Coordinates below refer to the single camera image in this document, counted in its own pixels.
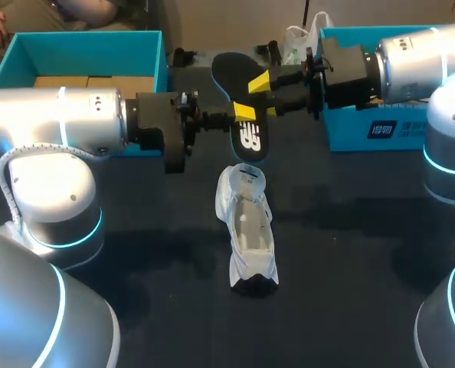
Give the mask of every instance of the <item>blue box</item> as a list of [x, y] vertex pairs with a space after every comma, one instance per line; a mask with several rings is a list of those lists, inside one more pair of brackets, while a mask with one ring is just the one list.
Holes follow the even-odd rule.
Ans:
[[[0, 65], [0, 88], [33, 87], [39, 75], [154, 77], [154, 92], [168, 90], [160, 31], [16, 34]], [[126, 156], [151, 156], [137, 145]]]
[[[324, 28], [321, 38], [336, 37], [343, 48], [360, 44], [373, 53], [382, 38], [429, 28], [426, 25]], [[331, 151], [421, 150], [427, 104], [397, 103], [357, 111], [355, 107], [322, 112]]]

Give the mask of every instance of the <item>white cable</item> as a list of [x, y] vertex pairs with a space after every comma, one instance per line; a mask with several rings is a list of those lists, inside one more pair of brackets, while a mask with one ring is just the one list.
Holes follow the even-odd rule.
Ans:
[[105, 156], [94, 156], [88, 152], [82, 151], [80, 149], [75, 149], [68, 146], [62, 146], [60, 144], [51, 144], [51, 143], [33, 143], [30, 146], [21, 146], [14, 149], [10, 149], [5, 153], [0, 159], [0, 187], [5, 195], [6, 202], [11, 212], [11, 219], [15, 224], [18, 232], [21, 232], [21, 214], [16, 204], [15, 197], [6, 181], [5, 178], [5, 168], [8, 163], [18, 156], [26, 156], [28, 154], [42, 152], [42, 153], [70, 153], [80, 157], [81, 159], [88, 159], [90, 161], [102, 161]]

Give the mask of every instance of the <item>white sneaker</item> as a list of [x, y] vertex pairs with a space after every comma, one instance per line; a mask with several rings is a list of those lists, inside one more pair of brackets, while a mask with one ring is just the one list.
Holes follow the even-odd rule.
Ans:
[[231, 234], [231, 287], [257, 274], [279, 284], [265, 184], [262, 171], [245, 163], [228, 166], [219, 177], [215, 213]]

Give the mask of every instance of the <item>plastic bag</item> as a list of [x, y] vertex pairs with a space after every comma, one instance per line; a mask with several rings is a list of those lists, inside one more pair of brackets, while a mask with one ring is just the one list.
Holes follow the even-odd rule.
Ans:
[[300, 64], [306, 60], [306, 49], [312, 48], [316, 54], [318, 48], [319, 31], [321, 28], [331, 28], [333, 22], [328, 14], [320, 11], [314, 16], [311, 29], [308, 31], [293, 25], [286, 30], [286, 37], [283, 45], [282, 63]]

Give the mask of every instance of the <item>open box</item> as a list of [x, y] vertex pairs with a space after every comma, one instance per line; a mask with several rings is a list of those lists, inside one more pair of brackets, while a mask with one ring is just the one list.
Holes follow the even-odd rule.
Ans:
[[[430, 26], [324, 28], [321, 38], [336, 37], [343, 48], [360, 44], [373, 53], [382, 38], [394, 37]], [[355, 107], [323, 110], [331, 151], [421, 150], [427, 125], [427, 104], [379, 104], [357, 111]]]
[[[168, 65], [160, 31], [20, 33], [0, 66], [0, 88], [117, 87], [166, 92]], [[151, 156], [137, 145], [127, 156]]]

